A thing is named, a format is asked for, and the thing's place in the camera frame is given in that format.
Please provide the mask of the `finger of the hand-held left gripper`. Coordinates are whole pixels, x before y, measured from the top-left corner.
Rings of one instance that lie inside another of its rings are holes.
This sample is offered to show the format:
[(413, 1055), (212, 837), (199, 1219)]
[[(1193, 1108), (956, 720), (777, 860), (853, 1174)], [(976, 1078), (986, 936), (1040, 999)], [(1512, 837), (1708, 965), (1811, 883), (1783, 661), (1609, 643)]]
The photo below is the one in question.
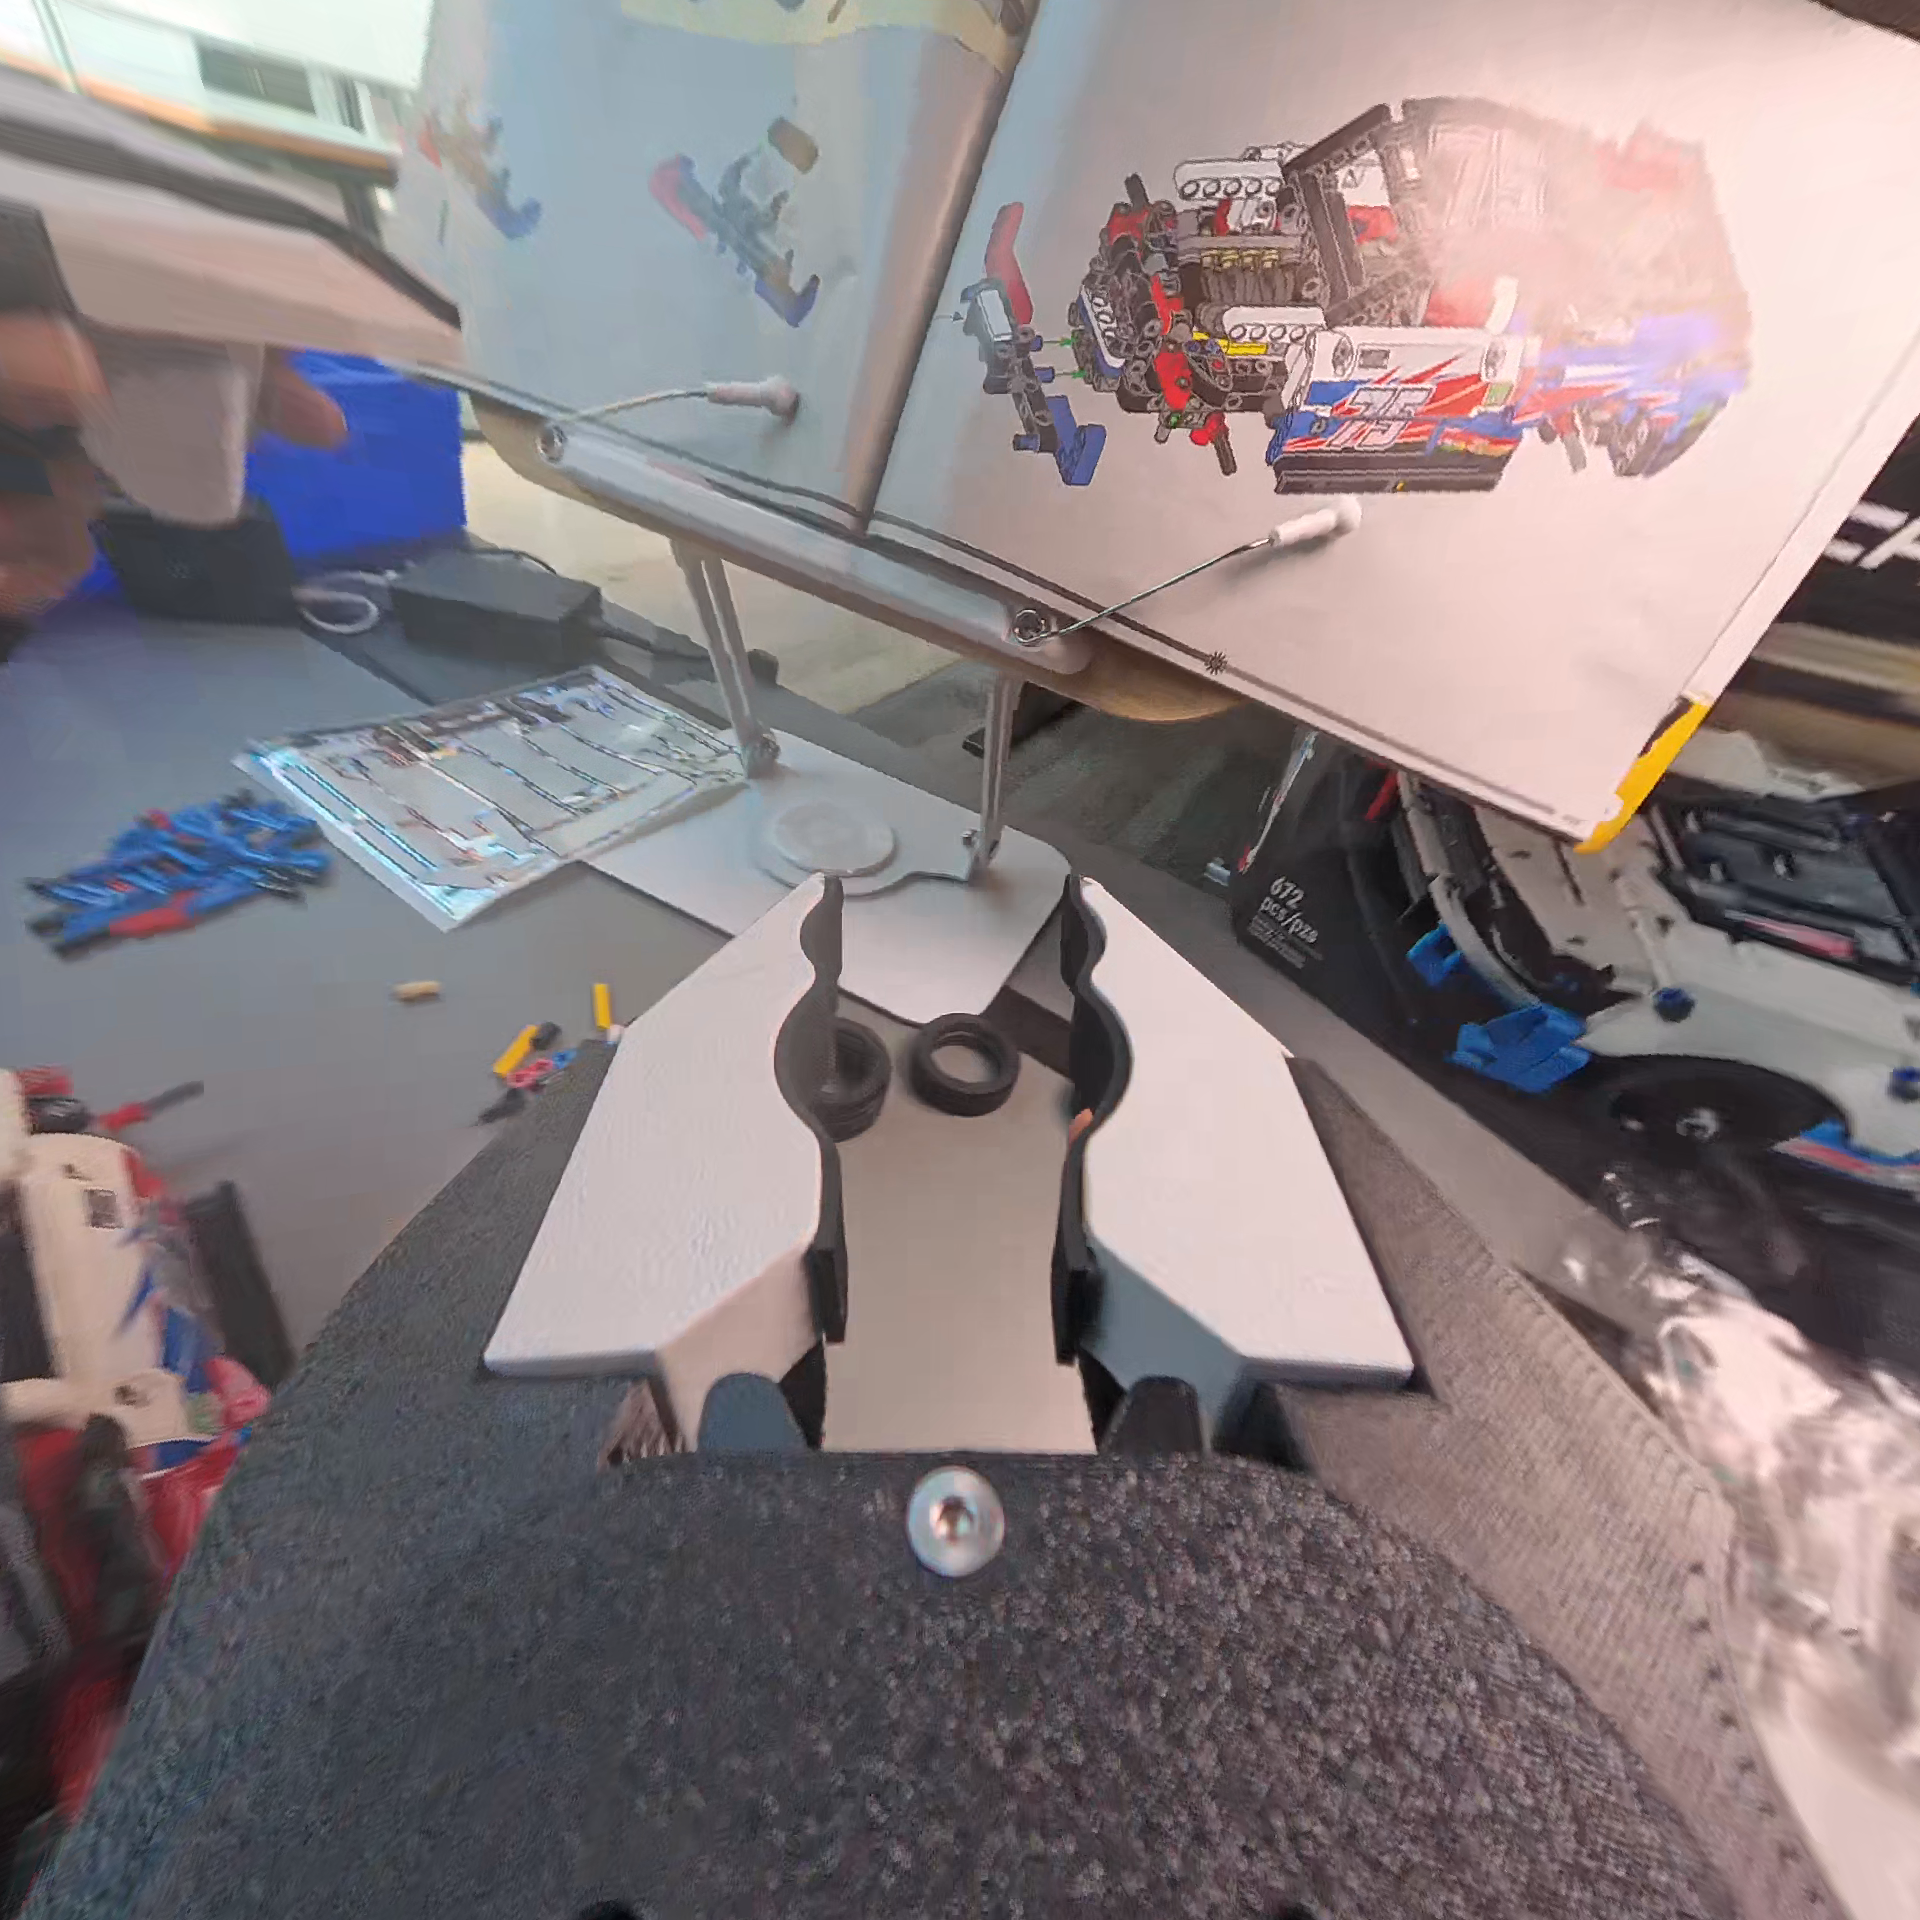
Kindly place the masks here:
[(461, 364), (461, 315), (260, 172), (4, 69), (4, 311), (110, 334)]

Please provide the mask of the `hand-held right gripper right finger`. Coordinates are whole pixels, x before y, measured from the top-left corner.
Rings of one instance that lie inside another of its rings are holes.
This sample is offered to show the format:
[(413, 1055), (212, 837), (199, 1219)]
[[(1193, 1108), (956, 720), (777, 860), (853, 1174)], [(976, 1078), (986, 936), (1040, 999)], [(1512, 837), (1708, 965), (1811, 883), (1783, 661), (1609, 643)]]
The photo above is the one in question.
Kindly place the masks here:
[(1418, 1352), (1293, 1055), (1107, 887), (1067, 875), (1054, 1350), (1102, 1451), (1293, 1453), (1288, 1390)]

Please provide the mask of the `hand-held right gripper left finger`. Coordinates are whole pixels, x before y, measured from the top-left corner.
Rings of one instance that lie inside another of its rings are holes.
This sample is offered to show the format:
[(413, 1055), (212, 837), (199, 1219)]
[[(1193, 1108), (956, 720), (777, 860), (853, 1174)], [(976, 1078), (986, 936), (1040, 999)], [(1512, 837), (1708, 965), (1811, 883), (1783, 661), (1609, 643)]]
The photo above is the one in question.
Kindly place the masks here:
[(813, 875), (627, 1028), (483, 1345), (501, 1378), (624, 1378), (695, 1451), (707, 1395), (825, 1375), (847, 1334), (843, 1154), (818, 1116), (844, 887)]

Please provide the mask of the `partly built toy race car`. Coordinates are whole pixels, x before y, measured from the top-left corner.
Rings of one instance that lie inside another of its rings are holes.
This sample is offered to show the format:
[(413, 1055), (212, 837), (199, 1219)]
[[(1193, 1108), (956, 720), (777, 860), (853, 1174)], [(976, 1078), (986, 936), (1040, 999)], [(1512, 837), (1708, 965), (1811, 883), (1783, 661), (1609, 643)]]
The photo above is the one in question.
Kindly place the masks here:
[(4, 1073), (4, 1906), (83, 1810), (162, 1608), (295, 1368), (232, 1185), (176, 1194), (133, 1132)]

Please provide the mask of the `grey desk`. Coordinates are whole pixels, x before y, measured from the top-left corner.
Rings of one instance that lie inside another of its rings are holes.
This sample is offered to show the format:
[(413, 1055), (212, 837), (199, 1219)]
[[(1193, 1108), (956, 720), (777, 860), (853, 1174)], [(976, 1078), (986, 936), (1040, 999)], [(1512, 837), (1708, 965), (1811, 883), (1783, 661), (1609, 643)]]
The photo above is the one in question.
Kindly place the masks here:
[[(350, 1281), (438, 1191), (488, 1154), (449, 1222), (423, 1225), (423, 1257), (453, 1278), (399, 1275), (429, 1334), (453, 1337), (453, 1382), (488, 1412), (531, 1412), (542, 1387), (615, 1402), (624, 1378), (501, 1378), (483, 1345), (528, 1258), (559, 1175), (614, 1061), (589, 1043), (516, 1119), (482, 1128), (492, 1061), (538, 1020), (575, 1038), (589, 990), (609, 980), (624, 1032), (710, 960), (721, 933), (669, 905), (565, 867), (438, 929), (386, 883), (340, 859), (306, 905), (266, 902), (192, 929), (60, 958), (26, 917), (24, 880), (101, 850), (154, 803), (200, 800), (240, 780), (240, 747), (292, 720), (358, 719), (369, 676), (295, 628), (140, 627), (101, 608), (49, 623), (4, 666), (4, 1065), (74, 1068), (83, 1093), (150, 1093), (204, 1078), (207, 1096), (162, 1123), (162, 1168), (235, 1175), (295, 1334), (320, 1327)], [(443, 996), (399, 1005), (400, 980)], [(1245, 999), (1293, 1055), (1328, 1156), (1418, 1352), (1413, 1387), (1391, 1395), (1288, 1390), (1285, 1424), (1338, 1493), (1401, 1520), (1463, 1523), (1471, 1546), (1541, 1523), (1549, 1546), (1621, 1546), (1639, 1524), (1727, 1546), (1731, 1510), (1670, 1428), (1564, 1312), (1509, 1272), (1476, 1235), (1476, 1208), (1431, 1188), (1395, 1132), (1348, 1101), (1355, 1042), (1275, 1025), (1269, 976)], [(883, 1435), (964, 1438), (956, 1453), (672, 1453), (648, 1473), (687, 1487), (695, 1468), (758, 1468), (785, 1493), (825, 1490), (831, 1470), (890, 1468), (897, 1556), (953, 1510), (996, 1513), (1004, 1548), (1043, 1538), (1016, 1468), (1046, 1490), (1074, 1475), (1146, 1490), (1150, 1468), (1225, 1455), (980, 1451), (973, 1438), (1086, 1441), (1081, 1387), (1054, 1358), (1051, 1254), (1067, 1146), (1061, 1073), (1013, 1096), (1010, 1116), (938, 1119), (894, 1093), (873, 1132), (840, 1146), (850, 1249), (850, 1337), (827, 1348), (827, 1438), (853, 1438), (853, 1402), (883, 1395)], [(453, 1327), (453, 1287), (482, 1287), (476, 1331)]]

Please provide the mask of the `person's left hand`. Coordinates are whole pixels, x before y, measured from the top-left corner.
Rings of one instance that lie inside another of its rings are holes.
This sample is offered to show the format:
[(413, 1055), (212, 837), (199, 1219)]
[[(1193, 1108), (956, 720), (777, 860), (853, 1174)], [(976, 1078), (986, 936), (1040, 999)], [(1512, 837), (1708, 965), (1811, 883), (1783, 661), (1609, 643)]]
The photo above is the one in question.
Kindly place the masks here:
[[(4, 315), (4, 427), (30, 434), (79, 428), (83, 402), (107, 394), (103, 372), (79, 322), (43, 311)], [(269, 348), (255, 422), (300, 445), (338, 445), (343, 408), (315, 390), (285, 348)], [(51, 608), (89, 573), (93, 524), (107, 483), (67, 445), (43, 458), (49, 491), (4, 494), (4, 637)]]

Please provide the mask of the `black case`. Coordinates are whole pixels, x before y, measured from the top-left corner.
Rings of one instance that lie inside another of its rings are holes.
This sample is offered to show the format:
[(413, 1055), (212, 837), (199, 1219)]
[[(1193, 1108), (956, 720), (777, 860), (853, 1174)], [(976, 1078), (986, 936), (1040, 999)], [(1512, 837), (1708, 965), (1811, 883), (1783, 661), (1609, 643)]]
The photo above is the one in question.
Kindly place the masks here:
[(111, 593), (139, 616), (225, 627), (299, 623), (295, 561), (263, 498), (235, 521), (192, 525), (129, 503), (93, 525)]

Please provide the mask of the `pile of mixed small pieces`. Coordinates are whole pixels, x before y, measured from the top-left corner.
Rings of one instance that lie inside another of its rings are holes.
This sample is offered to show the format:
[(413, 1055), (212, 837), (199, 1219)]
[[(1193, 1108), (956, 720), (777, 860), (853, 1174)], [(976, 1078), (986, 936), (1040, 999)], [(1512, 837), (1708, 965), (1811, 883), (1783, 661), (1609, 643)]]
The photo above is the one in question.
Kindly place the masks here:
[(478, 1111), (476, 1123), (496, 1128), (525, 1113), (549, 1091), (589, 1043), (615, 1046), (624, 1020), (619, 1020), (615, 990), (595, 980), (589, 990), (586, 1028), (569, 1038), (562, 1020), (525, 1028), (516, 1042), (492, 1061), (492, 1098)]

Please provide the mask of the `blue plastic bin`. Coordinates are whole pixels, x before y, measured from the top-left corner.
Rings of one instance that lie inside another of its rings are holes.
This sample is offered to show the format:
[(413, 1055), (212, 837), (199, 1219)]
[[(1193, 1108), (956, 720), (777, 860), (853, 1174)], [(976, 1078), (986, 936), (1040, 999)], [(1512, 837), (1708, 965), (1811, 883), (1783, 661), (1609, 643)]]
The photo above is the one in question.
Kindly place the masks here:
[[(299, 580), (320, 564), (399, 554), (466, 525), (459, 392), (358, 355), (299, 352), (299, 372), (350, 422), (338, 445), (253, 438), (246, 498), (280, 521)], [(101, 554), (74, 597), (119, 597)]]

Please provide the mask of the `black toy tyre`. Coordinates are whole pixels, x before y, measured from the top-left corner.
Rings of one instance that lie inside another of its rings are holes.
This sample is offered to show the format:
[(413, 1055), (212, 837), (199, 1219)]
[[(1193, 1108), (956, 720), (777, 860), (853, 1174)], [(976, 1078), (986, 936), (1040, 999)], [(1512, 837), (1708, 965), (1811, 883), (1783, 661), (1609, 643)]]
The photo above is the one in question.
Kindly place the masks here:
[[(947, 1052), (971, 1052), (980, 1073), (961, 1076), (944, 1065)], [(1000, 1113), (1021, 1071), (1021, 1051), (993, 1020), (947, 1013), (921, 1025), (908, 1046), (908, 1085), (927, 1108), (947, 1116)]]
[(894, 1085), (888, 1042), (855, 1019), (837, 1019), (827, 1068), (813, 1093), (813, 1116), (840, 1145), (853, 1142), (880, 1121)]

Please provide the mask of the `black power adapter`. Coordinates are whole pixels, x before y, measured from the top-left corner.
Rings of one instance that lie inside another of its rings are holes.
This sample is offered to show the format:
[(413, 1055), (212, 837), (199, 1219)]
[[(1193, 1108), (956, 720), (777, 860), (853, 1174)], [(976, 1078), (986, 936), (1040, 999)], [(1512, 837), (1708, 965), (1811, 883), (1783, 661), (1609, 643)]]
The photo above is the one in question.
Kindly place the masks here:
[(598, 654), (604, 594), (519, 551), (446, 550), (390, 580), (390, 608), (421, 653), (579, 666)]

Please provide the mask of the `pile of blue red pins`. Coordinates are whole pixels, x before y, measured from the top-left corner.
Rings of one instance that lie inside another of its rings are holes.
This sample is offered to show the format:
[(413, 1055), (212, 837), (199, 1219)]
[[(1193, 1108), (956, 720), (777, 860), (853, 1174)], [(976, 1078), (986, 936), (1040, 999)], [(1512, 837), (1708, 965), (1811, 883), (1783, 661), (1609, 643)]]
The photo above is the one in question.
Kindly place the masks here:
[(255, 897), (300, 902), (332, 875), (320, 824), (255, 790), (140, 812), (103, 856), (26, 880), (26, 929), (60, 958), (140, 945)]

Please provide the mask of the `shiny sticker sheet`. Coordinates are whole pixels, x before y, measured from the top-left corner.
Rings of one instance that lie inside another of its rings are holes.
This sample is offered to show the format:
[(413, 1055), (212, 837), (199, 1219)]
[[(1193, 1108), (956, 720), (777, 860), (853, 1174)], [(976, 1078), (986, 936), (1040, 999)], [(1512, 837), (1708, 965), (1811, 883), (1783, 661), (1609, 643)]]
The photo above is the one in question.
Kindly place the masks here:
[(601, 666), (259, 741), (235, 767), (441, 929), (750, 780), (732, 731)]

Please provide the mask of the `black toy car box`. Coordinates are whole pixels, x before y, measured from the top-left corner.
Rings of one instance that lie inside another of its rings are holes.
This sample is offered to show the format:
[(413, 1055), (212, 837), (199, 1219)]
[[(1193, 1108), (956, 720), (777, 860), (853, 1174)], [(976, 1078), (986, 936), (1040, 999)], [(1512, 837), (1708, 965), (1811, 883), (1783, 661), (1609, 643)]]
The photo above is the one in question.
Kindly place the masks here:
[(1306, 736), (1237, 939), (1443, 1078), (1917, 1199), (1917, 427), (1599, 850)]

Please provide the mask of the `silver book stand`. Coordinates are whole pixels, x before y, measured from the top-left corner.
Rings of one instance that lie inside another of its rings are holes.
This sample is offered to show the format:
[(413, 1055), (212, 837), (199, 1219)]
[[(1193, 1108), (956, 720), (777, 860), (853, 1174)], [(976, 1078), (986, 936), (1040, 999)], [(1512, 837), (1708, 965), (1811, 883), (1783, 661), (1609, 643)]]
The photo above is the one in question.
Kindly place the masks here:
[[(488, 382), (471, 382), (471, 394), (483, 434), (521, 478), (669, 540), (744, 759), (744, 780), (727, 797), (638, 829), (589, 865), (725, 933), (747, 929), (811, 877), (843, 877), (847, 990), (898, 1020), (986, 1013), (1059, 905), (1067, 859), (1004, 824), (1026, 687), (1163, 724), (1237, 699), (1117, 640), (1093, 643), (1086, 628), (1056, 637), (1046, 613), (1016, 613), (1003, 588), (740, 498), (586, 411), (549, 417), (528, 394)], [(976, 800), (938, 797), (850, 747), (805, 743), (764, 724), (731, 567), (983, 661), (990, 689)]]

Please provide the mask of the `open instruction booklet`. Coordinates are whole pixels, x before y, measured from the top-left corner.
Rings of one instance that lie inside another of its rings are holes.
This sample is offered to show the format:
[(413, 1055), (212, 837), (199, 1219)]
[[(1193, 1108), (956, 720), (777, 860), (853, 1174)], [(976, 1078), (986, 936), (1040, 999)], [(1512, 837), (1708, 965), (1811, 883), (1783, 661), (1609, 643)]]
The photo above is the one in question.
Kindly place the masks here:
[(1917, 415), (1917, 6), (435, 2), (471, 380), (1574, 837)]

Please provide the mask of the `clear plastic bag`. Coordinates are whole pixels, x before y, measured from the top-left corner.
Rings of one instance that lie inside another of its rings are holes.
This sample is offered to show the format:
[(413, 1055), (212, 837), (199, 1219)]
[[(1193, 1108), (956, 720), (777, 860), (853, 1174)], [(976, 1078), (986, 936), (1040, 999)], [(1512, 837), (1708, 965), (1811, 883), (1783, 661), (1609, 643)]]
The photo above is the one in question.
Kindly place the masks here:
[(1552, 1281), (1731, 1510), (1738, 1681), (1845, 1916), (1917, 1915), (1917, 1378), (1815, 1345), (1691, 1244), (1718, 1194), (1614, 1164)]

